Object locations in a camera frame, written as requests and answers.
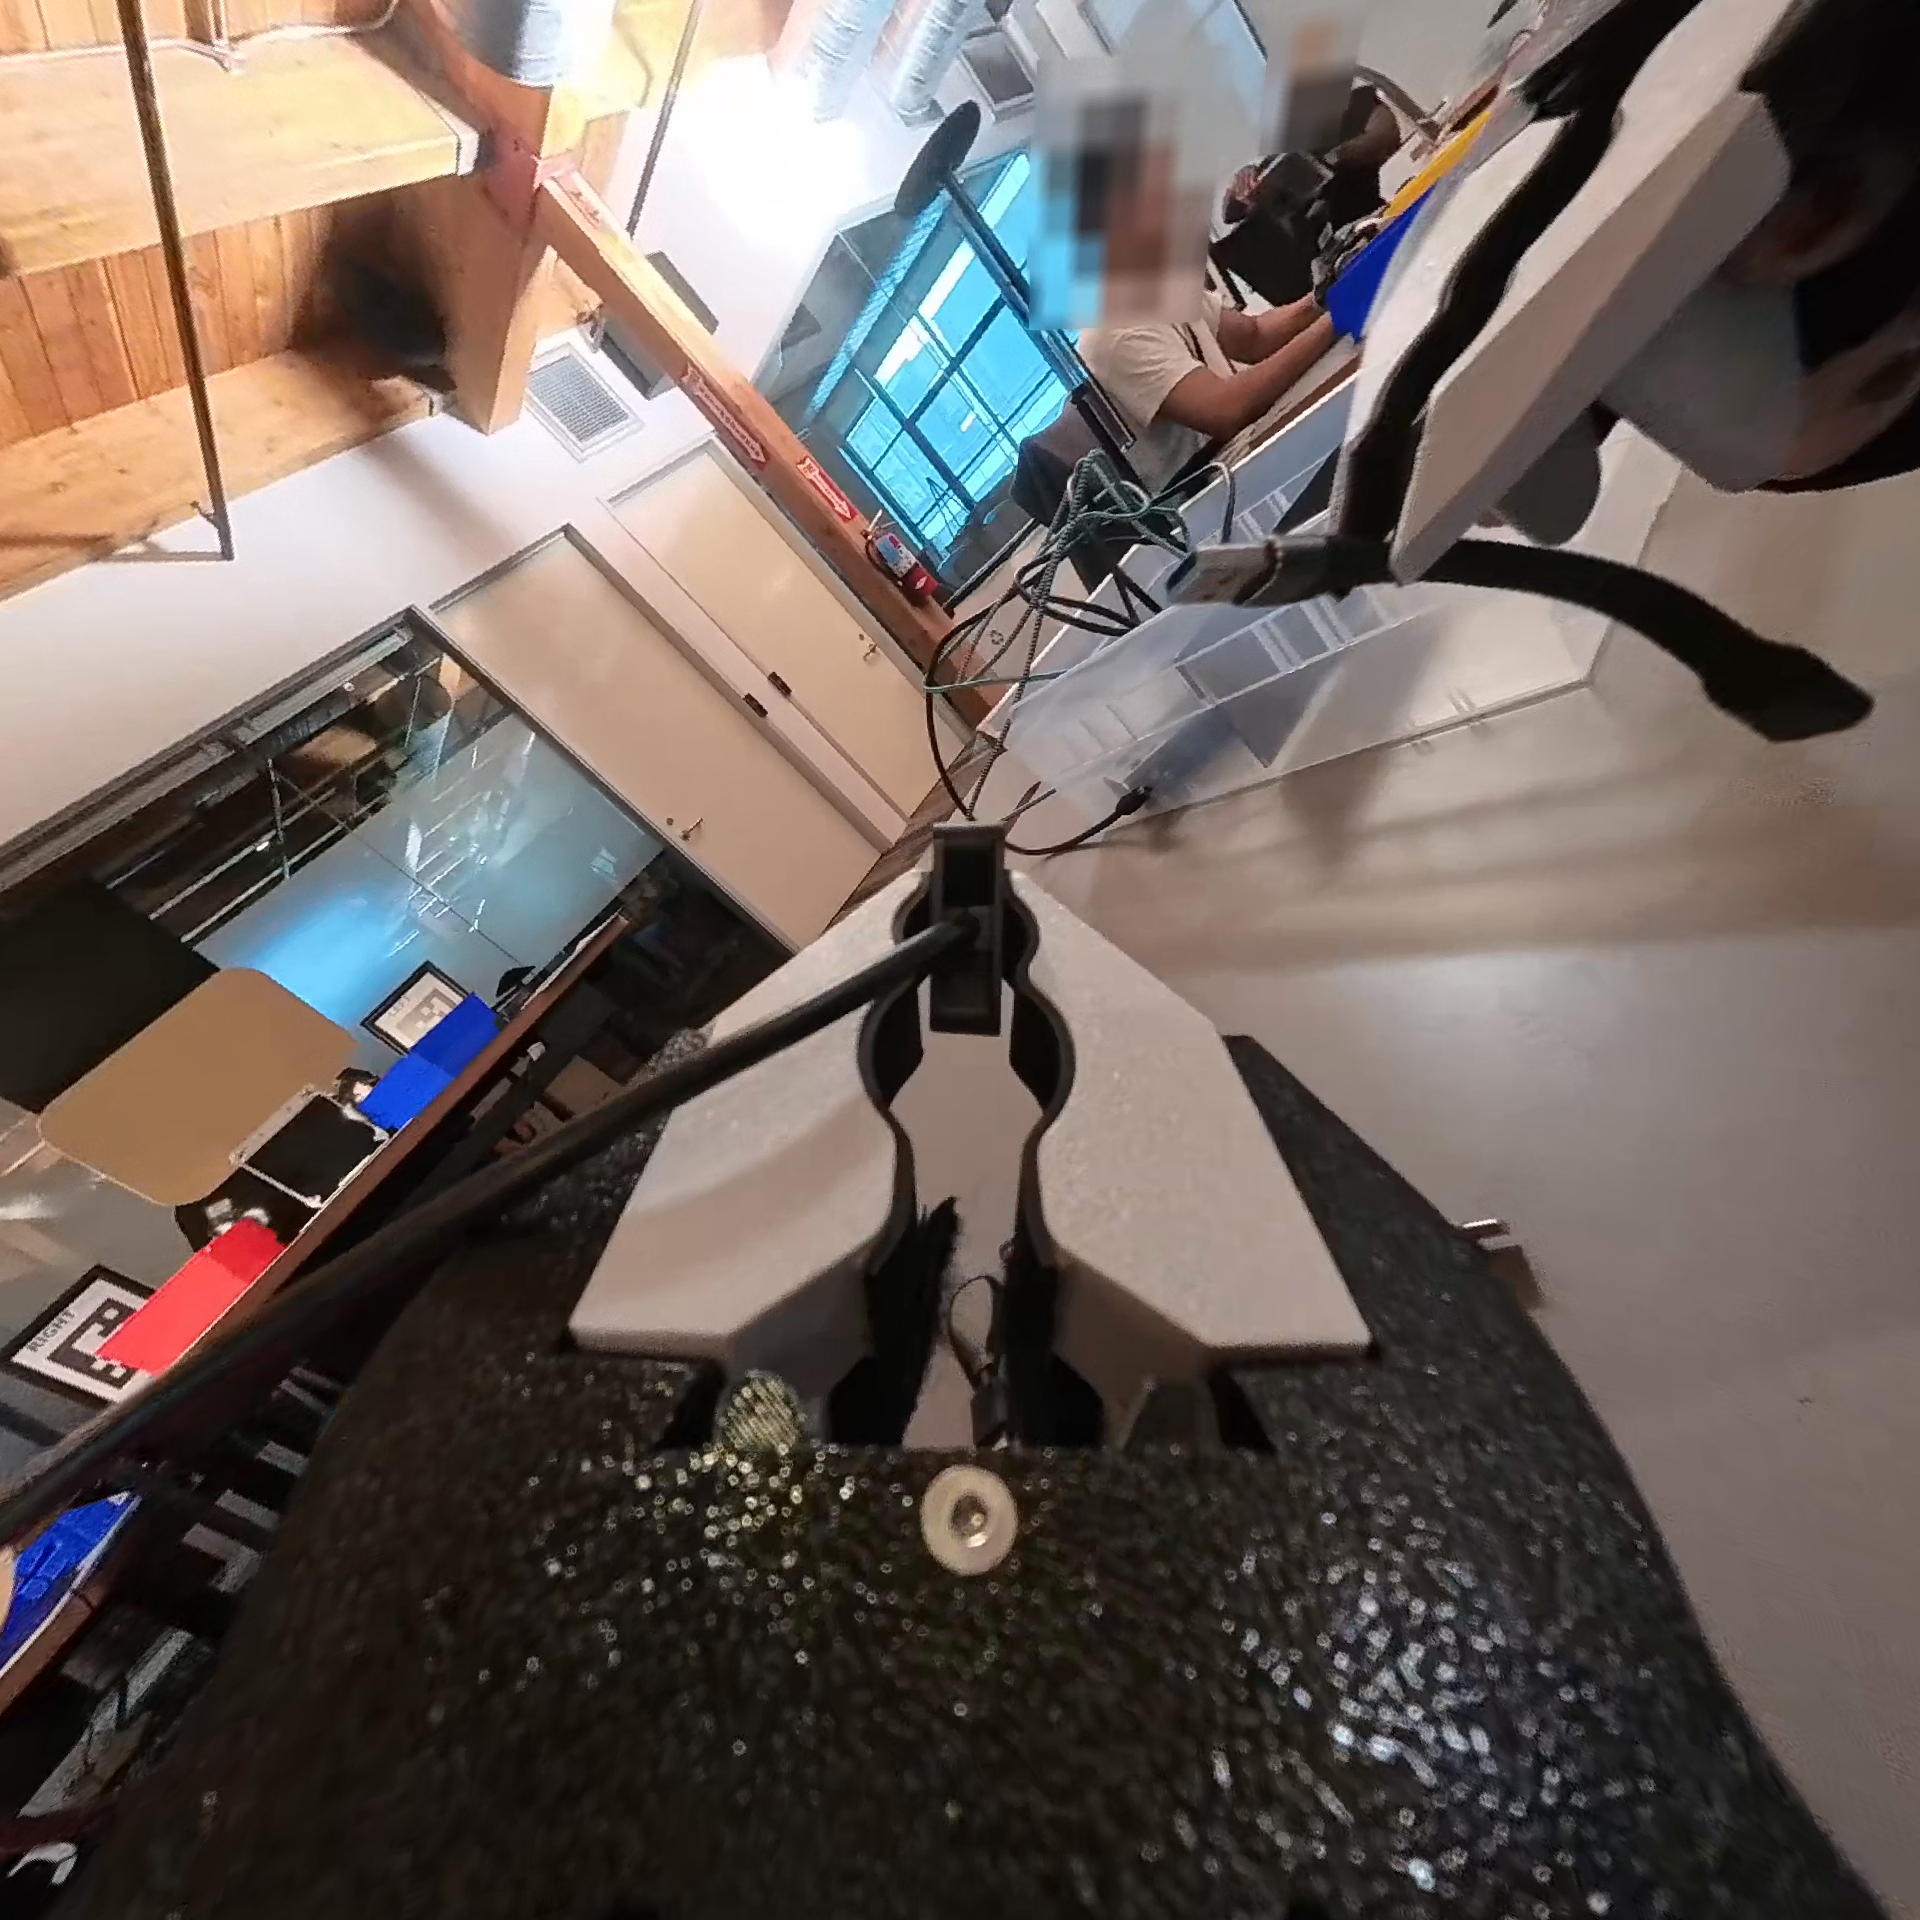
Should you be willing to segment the blue bin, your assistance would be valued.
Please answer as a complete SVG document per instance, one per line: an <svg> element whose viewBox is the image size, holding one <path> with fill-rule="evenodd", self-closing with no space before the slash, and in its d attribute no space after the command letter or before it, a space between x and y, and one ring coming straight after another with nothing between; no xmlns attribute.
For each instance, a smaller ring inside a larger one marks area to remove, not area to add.
<svg viewBox="0 0 1920 1920"><path fill-rule="evenodd" d="M1425 203L1434 196L1434 185L1425 189L1406 206L1393 208L1392 217L1382 219L1370 234L1356 238L1340 251L1326 283L1318 292L1322 314L1330 317L1334 333L1351 343L1365 337L1365 326L1373 314L1382 287L1393 266L1400 246L1417 225Z"/></svg>
<svg viewBox="0 0 1920 1920"><path fill-rule="evenodd" d="M463 996L358 1101L375 1129L397 1134L422 1117L492 1045L499 1020L477 994Z"/></svg>

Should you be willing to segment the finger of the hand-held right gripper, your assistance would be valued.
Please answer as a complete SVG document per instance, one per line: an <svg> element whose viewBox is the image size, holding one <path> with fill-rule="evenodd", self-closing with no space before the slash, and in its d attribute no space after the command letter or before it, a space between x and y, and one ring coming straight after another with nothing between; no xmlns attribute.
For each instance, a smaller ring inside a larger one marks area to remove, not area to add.
<svg viewBox="0 0 1920 1920"><path fill-rule="evenodd" d="M1629 104L1425 408L1392 574L1517 494L1592 404L1723 491L1776 478L1799 429L1792 295L1726 274L1790 179L1763 97Z"/></svg>
<svg viewBox="0 0 1920 1920"><path fill-rule="evenodd" d="M1428 398L1494 316L1530 241L1595 173L1629 104L1757 93L1788 3L1543 5L1512 49L1487 132L1382 287L1334 479L1334 530L1392 538Z"/></svg>

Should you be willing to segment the small red bin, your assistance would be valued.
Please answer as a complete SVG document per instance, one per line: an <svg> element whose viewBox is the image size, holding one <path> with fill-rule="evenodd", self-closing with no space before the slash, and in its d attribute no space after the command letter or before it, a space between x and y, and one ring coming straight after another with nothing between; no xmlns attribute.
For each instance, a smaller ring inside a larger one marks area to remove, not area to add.
<svg viewBox="0 0 1920 1920"><path fill-rule="evenodd" d="M214 1237L108 1335L100 1357L133 1373L178 1364L252 1291L285 1250L282 1237L249 1216Z"/></svg>

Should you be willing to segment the framed printed tag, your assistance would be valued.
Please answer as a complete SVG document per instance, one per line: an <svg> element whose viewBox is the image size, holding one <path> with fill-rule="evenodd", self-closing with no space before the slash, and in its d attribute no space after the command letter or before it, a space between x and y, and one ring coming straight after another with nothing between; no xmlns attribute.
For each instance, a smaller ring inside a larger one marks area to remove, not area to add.
<svg viewBox="0 0 1920 1920"><path fill-rule="evenodd" d="M467 986L434 961L422 961L391 991L388 991L362 1029L394 1053L408 1053L434 1025L463 1003Z"/></svg>
<svg viewBox="0 0 1920 1920"><path fill-rule="evenodd" d="M155 1294L108 1265L88 1269L25 1330L6 1336L3 1378L88 1410L113 1407L151 1373L106 1357L108 1339Z"/></svg>

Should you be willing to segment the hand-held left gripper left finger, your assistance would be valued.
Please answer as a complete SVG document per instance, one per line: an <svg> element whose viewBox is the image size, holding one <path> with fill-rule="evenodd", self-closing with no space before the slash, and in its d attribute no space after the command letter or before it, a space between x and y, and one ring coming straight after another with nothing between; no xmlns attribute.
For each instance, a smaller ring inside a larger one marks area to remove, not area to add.
<svg viewBox="0 0 1920 1920"><path fill-rule="evenodd" d="M726 1383L772 1373L826 1432L903 1432L937 1336L937 1209L893 1117L920 1057L903 982L678 1107L571 1342Z"/></svg>

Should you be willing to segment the white door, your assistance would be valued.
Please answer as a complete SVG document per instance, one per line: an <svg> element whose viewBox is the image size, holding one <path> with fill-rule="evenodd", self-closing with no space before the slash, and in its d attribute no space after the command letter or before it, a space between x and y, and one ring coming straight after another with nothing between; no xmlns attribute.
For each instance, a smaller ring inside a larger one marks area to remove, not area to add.
<svg viewBox="0 0 1920 1920"><path fill-rule="evenodd" d="M903 822L937 786L908 660L713 440L607 499L615 522Z"/></svg>

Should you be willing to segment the black usb hub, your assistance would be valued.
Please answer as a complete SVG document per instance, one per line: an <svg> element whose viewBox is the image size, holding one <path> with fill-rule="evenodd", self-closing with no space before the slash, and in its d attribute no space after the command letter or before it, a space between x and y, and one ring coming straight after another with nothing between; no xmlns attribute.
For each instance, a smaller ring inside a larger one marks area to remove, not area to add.
<svg viewBox="0 0 1920 1920"><path fill-rule="evenodd" d="M935 828L929 920L956 932L956 942L929 969L929 1029L935 1032L977 1037L999 1032L1005 856L1005 828L981 822Z"/></svg>

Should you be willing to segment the stack of blue bins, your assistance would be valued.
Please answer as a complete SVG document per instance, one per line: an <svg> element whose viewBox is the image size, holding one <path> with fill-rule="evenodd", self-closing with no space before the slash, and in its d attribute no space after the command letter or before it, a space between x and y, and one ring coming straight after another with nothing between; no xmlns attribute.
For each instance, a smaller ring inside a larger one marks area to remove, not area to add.
<svg viewBox="0 0 1920 1920"><path fill-rule="evenodd" d="M95 1572L138 1511L134 1494L68 1506L23 1548L6 1550L3 1673L15 1668Z"/></svg>

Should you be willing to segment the clear plastic bin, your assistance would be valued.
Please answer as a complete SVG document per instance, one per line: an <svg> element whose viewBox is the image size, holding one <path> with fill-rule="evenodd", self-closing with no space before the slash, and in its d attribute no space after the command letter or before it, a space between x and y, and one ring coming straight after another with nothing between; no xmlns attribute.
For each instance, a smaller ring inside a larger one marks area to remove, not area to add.
<svg viewBox="0 0 1920 1920"><path fill-rule="evenodd" d="M1176 812L1333 759L1452 732L1589 682L1597 612L1439 582L1272 609L1177 608L1177 555L1131 545L995 723L1022 784L1097 818L1143 789Z"/></svg>

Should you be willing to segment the tan sign board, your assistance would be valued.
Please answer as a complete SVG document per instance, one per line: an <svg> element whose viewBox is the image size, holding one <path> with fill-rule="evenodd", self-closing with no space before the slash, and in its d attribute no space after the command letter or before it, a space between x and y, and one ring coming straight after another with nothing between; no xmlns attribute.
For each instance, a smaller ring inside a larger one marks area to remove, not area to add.
<svg viewBox="0 0 1920 1920"><path fill-rule="evenodd" d="M211 1195L270 1122L329 1089L358 1037L252 966L209 974L40 1117L40 1141L178 1206Z"/></svg>

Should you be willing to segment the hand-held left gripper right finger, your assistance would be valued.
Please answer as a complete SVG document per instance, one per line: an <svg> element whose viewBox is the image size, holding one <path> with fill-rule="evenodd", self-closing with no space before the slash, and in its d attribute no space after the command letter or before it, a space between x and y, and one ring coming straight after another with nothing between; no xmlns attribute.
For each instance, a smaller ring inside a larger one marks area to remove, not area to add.
<svg viewBox="0 0 1920 1920"><path fill-rule="evenodd" d="M1045 1357L1122 1429L1152 1388L1237 1364L1373 1351L1218 1025L1012 877L1026 948L1017 1010L1059 1070L1022 1159L1022 1222L1054 1283Z"/></svg>

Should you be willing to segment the window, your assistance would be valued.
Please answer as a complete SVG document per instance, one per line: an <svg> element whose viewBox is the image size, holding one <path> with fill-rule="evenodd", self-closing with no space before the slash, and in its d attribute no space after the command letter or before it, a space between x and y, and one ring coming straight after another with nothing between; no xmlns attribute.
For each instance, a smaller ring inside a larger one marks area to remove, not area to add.
<svg viewBox="0 0 1920 1920"><path fill-rule="evenodd" d="M1022 445L1070 408L945 190L834 229L754 383L945 590L1023 533Z"/></svg>

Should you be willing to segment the wall vent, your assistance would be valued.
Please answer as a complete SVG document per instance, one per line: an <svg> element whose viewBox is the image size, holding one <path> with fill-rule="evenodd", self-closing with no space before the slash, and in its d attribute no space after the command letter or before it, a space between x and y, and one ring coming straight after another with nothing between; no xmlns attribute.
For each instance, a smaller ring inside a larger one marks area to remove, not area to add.
<svg viewBox="0 0 1920 1920"><path fill-rule="evenodd" d="M636 398L575 341L536 352L523 404L579 463L601 457L643 429Z"/></svg>

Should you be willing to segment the round black ceiling fixture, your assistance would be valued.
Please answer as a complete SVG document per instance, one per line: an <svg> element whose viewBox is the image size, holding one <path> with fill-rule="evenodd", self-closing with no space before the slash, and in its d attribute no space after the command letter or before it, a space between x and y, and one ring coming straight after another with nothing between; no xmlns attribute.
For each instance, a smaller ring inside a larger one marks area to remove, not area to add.
<svg viewBox="0 0 1920 1920"><path fill-rule="evenodd" d="M981 107L962 101L929 132L919 154L912 158L893 197L901 219L919 217L943 190L957 181L957 169L972 152L981 130Z"/></svg>

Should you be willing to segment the yellow bin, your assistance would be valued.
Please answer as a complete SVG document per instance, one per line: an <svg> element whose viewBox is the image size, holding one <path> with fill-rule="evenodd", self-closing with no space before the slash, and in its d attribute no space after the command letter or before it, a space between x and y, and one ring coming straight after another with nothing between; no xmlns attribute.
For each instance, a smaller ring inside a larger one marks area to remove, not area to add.
<svg viewBox="0 0 1920 1920"><path fill-rule="evenodd" d="M1487 132L1491 113L1482 113L1463 126L1452 130L1437 150L1384 200L1378 217L1393 223L1417 206L1428 190L1448 179L1472 154Z"/></svg>

